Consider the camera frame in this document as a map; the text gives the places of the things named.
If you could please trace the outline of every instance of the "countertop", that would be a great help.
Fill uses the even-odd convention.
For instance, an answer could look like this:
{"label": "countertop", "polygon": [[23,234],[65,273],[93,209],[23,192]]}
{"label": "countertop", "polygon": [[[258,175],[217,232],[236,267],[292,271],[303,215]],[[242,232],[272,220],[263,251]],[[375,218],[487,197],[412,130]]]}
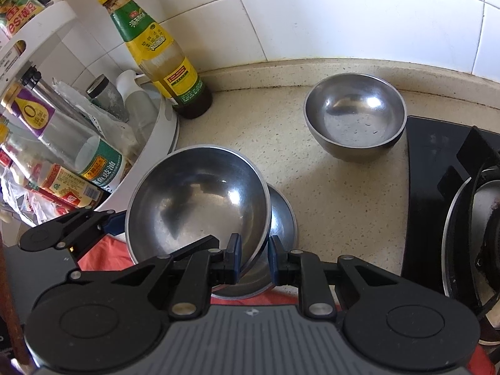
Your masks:
{"label": "countertop", "polygon": [[[367,164],[333,158],[303,118],[310,87],[214,93],[203,116],[182,120],[177,148],[212,143],[247,156],[295,212],[299,247],[335,262],[352,254],[400,273],[408,213],[404,134],[387,155]],[[401,92],[409,115],[477,125],[500,133],[500,110],[431,94]]]}

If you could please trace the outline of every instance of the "soy sauce bottle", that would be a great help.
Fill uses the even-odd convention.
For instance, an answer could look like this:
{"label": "soy sauce bottle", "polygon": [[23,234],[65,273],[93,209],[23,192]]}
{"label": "soy sauce bottle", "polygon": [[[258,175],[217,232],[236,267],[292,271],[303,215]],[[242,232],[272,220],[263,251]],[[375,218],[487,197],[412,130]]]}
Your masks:
{"label": "soy sauce bottle", "polygon": [[181,47],[134,0],[99,0],[106,7],[137,65],[184,118],[212,105],[212,93]]}

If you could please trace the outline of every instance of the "purple label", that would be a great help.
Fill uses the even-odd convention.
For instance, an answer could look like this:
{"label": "purple label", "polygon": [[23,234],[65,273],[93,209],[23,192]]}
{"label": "purple label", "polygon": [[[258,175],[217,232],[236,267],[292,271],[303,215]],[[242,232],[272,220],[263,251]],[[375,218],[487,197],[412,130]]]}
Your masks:
{"label": "purple label", "polygon": [[45,127],[54,114],[54,109],[28,90],[22,89],[11,105],[11,113],[19,118],[37,137],[43,134]]}

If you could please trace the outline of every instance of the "jar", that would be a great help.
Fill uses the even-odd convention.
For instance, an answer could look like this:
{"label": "jar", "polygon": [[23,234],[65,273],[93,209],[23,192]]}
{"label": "jar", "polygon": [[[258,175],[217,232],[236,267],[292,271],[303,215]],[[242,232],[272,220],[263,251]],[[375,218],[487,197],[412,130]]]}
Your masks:
{"label": "jar", "polygon": [[44,8],[37,0],[0,0],[0,29],[10,39]]}

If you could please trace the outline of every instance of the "bowl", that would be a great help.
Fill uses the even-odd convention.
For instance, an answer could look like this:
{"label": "bowl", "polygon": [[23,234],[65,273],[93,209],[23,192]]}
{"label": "bowl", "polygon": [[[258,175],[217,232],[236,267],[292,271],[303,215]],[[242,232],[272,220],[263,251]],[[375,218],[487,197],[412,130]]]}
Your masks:
{"label": "bowl", "polygon": [[[271,195],[271,230],[269,236],[277,235],[283,248],[290,251],[297,247],[298,229],[292,206],[283,194],[267,184]],[[268,246],[255,265],[235,285],[217,290],[213,296],[220,299],[246,299],[257,296],[267,289],[273,288],[271,272],[269,271]]]}
{"label": "bowl", "polygon": [[366,162],[389,151],[407,121],[403,97],[388,82],[360,73],[327,77],[312,88],[304,117],[316,141],[335,158]]}
{"label": "bowl", "polygon": [[243,155],[196,145],[157,163],[134,192],[126,216],[129,253],[135,263],[169,254],[207,235],[226,248],[242,236],[241,272],[262,253],[271,226],[266,181]]}

